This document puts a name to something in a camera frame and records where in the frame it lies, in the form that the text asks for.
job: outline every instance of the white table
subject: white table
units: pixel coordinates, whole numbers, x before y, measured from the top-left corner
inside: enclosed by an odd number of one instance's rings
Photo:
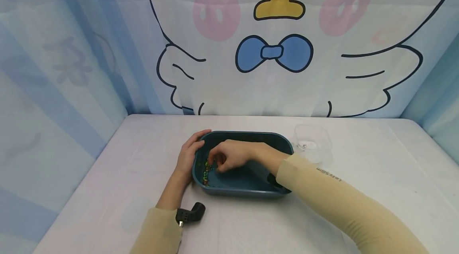
[[[412,121],[168,115],[126,118],[34,253],[128,253],[193,132],[270,131],[291,139],[296,124],[328,131],[333,161],[324,169],[398,215],[431,253],[458,253],[459,167]],[[357,253],[349,238],[293,194],[233,199],[208,196],[194,185],[182,208],[197,201],[206,213],[184,228],[179,253]]]

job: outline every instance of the skin-colored sleeve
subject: skin-colored sleeve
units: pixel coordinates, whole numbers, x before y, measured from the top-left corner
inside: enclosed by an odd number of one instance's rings
[[[346,233],[362,254],[428,254],[395,214],[299,155],[282,161],[276,181]]]
[[[182,239],[176,214],[176,210],[150,209],[130,254],[176,254]]]

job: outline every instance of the yellow beak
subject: yellow beak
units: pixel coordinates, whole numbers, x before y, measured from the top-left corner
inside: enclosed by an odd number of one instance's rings
[[[294,19],[303,17],[306,7],[296,0],[261,0],[253,10],[257,21],[268,19]]]

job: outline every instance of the blue bow tie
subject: blue bow tie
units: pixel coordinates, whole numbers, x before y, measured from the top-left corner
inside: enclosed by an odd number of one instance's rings
[[[278,45],[268,45],[261,37],[252,35],[242,40],[236,51],[236,67],[248,73],[266,60],[276,60],[292,73],[302,72],[313,58],[313,45],[299,34],[291,34]]]

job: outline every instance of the finger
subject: finger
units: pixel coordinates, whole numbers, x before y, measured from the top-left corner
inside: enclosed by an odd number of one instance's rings
[[[199,140],[198,142],[193,142],[193,144],[188,148],[188,151],[194,155],[198,149],[202,148],[203,145],[204,145],[203,140]]]
[[[226,157],[224,157],[221,154],[217,155],[217,167],[222,166],[225,163],[225,161],[226,161]]]
[[[225,161],[223,164],[221,164],[221,165],[219,165],[217,167],[217,171],[218,172],[227,172],[231,168],[232,168],[232,166],[230,165],[230,163],[228,161]]]
[[[184,144],[184,148],[189,148],[193,142],[196,142],[201,136],[205,135],[206,133],[211,132],[212,130],[201,130],[198,131],[197,133],[194,133]]]
[[[220,154],[222,151],[222,143],[220,142],[217,146],[209,151],[208,163],[212,165],[214,163],[215,155]]]

